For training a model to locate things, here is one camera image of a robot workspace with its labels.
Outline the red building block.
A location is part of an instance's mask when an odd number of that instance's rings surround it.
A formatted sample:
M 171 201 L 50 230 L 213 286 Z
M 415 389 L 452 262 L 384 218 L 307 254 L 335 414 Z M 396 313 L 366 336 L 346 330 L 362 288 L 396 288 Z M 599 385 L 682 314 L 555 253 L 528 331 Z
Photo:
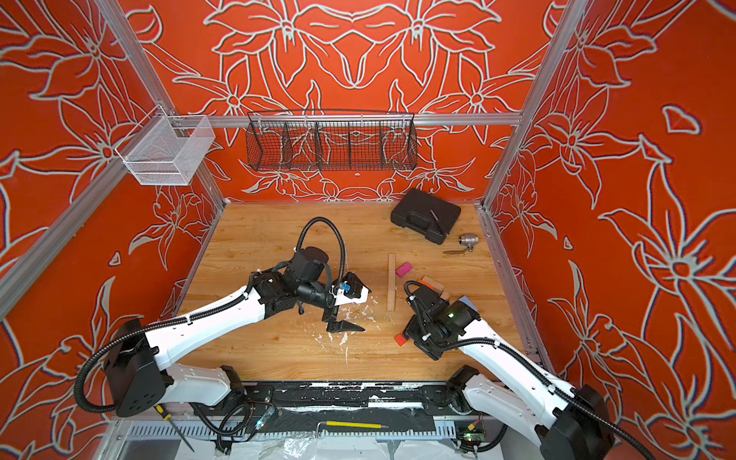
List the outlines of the red building block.
M 396 343 L 397 343 L 397 344 L 398 344 L 398 345 L 399 345 L 400 347 L 402 347 L 402 346 L 404 346 L 404 345 L 405 345 L 406 343 L 408 343 L 408 338 L 407 338 L 407 337 L 406 337 L 405 335 L 403 335 L 402 333 L 399 333 L 398 335 L 396 335 L 396 337 L 394 337 L 394 339 L 395 339 Z

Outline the natural wood block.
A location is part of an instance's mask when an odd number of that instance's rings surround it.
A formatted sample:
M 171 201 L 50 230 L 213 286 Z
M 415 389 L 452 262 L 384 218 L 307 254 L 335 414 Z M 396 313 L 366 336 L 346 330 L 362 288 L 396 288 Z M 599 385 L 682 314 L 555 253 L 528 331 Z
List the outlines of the natural wood block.
M 396 255 L 394 253 L 388 254 L 387 269 L 389 274 L 394 274 L 396 270 Z
M 387 310 L 394 312 L 396 309 L 396 291 L 389 291 L 387 295 Z
M 396 291 L 396 274 L 394 271 L 388 272 L 387 277 L 387 292 L 393 294 Z

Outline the magenta block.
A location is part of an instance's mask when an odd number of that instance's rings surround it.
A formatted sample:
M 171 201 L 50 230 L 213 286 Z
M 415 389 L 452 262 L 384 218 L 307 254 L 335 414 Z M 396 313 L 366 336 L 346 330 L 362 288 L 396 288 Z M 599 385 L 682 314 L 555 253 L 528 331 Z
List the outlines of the magenta block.
M 410 273 L 411 270 L 413 270 L 412 264 L 409 262 L 401 264 L 396 270 L 395 273 L 398 277 L 404 277 L 406 274 Z

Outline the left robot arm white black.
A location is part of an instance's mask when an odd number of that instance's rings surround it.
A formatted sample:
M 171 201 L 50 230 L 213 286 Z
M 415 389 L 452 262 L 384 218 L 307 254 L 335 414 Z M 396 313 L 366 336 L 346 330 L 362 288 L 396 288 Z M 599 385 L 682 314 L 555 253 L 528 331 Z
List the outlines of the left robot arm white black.
M 174 402 L 217 406 L 235 393 L 237 373 L 227 366 L 184 366 L 180 360 L 224 335 L 292 309 L 319 308 L 330 334 L 360 331 L 357 324 L 339 319 L 338 313 L 343 306 L 365 303 L 371 291 L 347 270 L 343 239 L 337 241 L 337 272 L 331 271 L 325 251 L 304 244 L 317 223 L 337 230 L 327 218 L 311 219 L 289 260 L 252 272 L 234 293 L 171 319 L 148 325 L 138 319 L 124 323 L 80 367 L 73 386 L 77 406 L 88 413 L 113 412 L 119 417 Z

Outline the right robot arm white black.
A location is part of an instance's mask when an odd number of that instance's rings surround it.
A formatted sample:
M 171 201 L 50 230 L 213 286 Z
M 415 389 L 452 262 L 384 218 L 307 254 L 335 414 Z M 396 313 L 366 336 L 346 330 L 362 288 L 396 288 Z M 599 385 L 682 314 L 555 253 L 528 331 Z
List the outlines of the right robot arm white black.
M 616 441 L 643 458 L 653 454 L 636 437 L 613 423 L 604 397 L 594 388 L 573 384 L 541 368 L 510 345 L 472 304 L 450 303 L 431 287 L 404 283 L 413 316 L 400 333 L 433 360 L 459 350 L 497 381 L 463 367 L 453 377 L 461 399 L 535 445 L 545 459 L 603 459 Z

